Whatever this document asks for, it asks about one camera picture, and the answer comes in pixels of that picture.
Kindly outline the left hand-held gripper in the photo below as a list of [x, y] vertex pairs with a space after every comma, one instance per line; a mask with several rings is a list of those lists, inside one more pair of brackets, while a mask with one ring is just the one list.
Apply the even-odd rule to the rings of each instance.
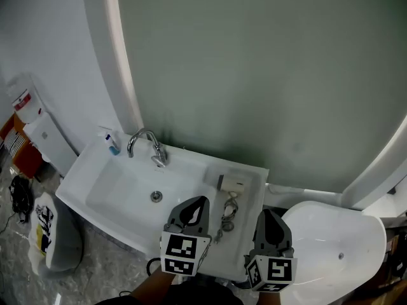
[[160, 238], [161, 269], [165, 273], [195, 276], [207, 256], [210, 201], [206, 196], [190, 198], [175, 206]]

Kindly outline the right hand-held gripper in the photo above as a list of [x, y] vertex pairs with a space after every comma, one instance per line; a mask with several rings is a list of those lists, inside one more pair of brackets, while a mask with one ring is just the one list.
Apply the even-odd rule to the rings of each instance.
[[[267, 244], [275, 248], [267, 250]], [[286, 223], [270, 209], [262, 210], [256, 223], [254, 249], [244, 256], [251, 290], [280, 293], [294, 283], [298, 260], [290, 247], [291, 231]]]

